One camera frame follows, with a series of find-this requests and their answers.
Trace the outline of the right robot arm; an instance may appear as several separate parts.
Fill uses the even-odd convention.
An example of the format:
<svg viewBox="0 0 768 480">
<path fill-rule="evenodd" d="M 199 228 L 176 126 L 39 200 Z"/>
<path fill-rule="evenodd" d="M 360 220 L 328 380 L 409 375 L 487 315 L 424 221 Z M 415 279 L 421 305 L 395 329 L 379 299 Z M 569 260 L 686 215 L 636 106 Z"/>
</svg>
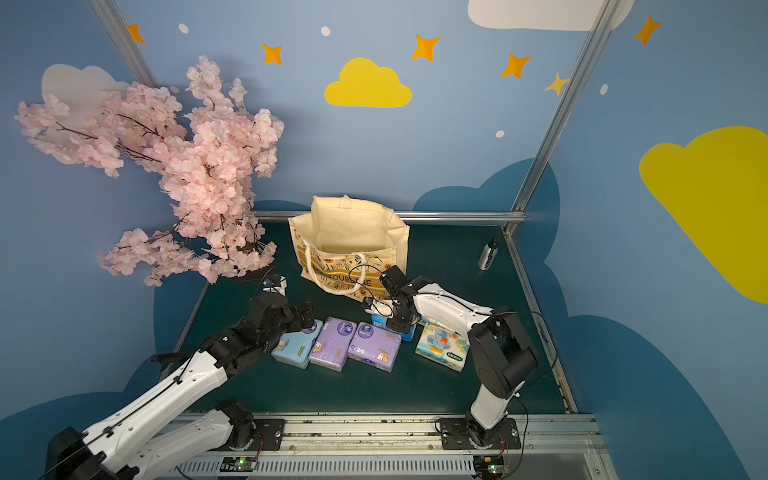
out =
<svg viewBox="0 0 768 480">
<path fill-rule="evenodd" d="M 539 366 L 538 353 L 519 315 L 460 299 L 426 277 L 410 280 L 397 268 L 380 276 L 392 313 L 386 327 L 407 333 L 428 317 L 469 341 L 481 387 L 468 412 L 468 428 L 478 443 L 495 433 L 512 397 Z"/>
</svg>

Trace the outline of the cream canvas tote bag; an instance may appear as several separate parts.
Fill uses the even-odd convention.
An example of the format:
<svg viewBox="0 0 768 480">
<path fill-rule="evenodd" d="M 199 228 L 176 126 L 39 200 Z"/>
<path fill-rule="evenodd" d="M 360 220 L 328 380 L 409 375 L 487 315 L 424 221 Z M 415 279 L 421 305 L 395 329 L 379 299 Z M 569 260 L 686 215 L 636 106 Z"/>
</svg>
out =
<svg viewBox="0 0 768 480">
<path fill-rule="evenodd" d="M 407 268 L 410 227 L 390 208 L 343 197 L 315 197 L 288 220 L 301 276 L 324 292 L 387 300 L 381 274 Z"/>
</svg>

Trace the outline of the blue floral tissue pack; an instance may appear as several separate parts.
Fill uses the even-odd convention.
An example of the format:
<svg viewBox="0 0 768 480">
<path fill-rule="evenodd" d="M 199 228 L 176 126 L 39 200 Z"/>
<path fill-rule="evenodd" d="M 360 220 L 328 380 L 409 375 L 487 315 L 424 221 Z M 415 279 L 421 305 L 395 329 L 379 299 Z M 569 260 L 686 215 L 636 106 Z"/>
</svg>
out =
<svg viewBox="0 0 768 480">
<path fill-rule="evenodd" d="M 390 327 L 388 323 L 389 318 L 382 316 L 380 314 L 373 314 L 371 316 L 372 324 L 381 328 L 384 328 L 385 330 L 388 330 L 390 332 L 396 333 L 402 337 L 402 340 L 405 342 L 411 342 L 413 340 L 414 334 L 415 334 L 415 325 L 411 325 L 410 329 L 407 332 L 401 332 L 398 330 L 395 330 Z"/>
</svg>

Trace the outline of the colourful cartoon tissue pack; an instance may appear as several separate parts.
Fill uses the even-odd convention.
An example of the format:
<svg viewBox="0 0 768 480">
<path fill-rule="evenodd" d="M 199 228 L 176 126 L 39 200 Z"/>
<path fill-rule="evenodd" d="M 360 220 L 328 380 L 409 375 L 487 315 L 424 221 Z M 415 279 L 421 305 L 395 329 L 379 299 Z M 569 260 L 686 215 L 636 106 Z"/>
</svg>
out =
<svg viewBox="0 0 768 480">
<path fill-rule="evenodd" d="M 439 324 L 425 324 L 415 353 L 453 371 L 461 372 L 469 353 L 469 342 Z"/>
</svg>

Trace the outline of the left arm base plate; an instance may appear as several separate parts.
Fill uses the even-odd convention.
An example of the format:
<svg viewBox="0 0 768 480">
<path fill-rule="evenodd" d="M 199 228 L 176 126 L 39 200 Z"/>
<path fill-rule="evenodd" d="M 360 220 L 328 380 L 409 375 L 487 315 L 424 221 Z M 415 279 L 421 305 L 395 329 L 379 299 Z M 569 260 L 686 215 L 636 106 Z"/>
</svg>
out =
<svg viewBox="0 0 768 480">
<path fill-rule="evenodd" d="M 228 448 L 233 451 L 278 451 L 285 424 L 282 418 L 256 418 L 240 422 L 232 430 Z"/>
</svg>

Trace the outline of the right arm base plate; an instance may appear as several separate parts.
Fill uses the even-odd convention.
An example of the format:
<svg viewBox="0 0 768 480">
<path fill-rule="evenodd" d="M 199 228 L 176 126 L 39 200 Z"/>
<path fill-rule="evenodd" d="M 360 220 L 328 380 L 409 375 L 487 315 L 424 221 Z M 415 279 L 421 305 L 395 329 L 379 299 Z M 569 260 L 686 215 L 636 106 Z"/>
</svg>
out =
<svg viewBox="0 0 768 480">
<path fill-rule="evenodd" d="M 520 450 L 522 431 L 511 417 L 485 429 L 472 418 L 442 417 L 435 422 L 444 450 Z"/>
</svg>

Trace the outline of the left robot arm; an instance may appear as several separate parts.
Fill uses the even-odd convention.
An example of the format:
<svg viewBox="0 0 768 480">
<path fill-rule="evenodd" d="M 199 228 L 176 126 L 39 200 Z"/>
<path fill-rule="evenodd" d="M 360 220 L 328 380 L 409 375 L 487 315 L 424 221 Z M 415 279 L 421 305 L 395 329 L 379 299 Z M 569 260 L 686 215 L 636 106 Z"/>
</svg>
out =
<svg viewBox="0 0 768 480">
<path fill-rule="evenodd" d="M 251 300 L 235 325 L 211 335 L 179 368 L 143 395 L 83 431 L 68 427 L 48 444 L 45 479 L 155 479 L 209 450 L 262 448 L 252 413 L 226 400 L 200 419 L 162 430 L 209 392 L 256 364 L 285 333 L 313 326 L 310 302 L 279 293 Z"/>
</svg>

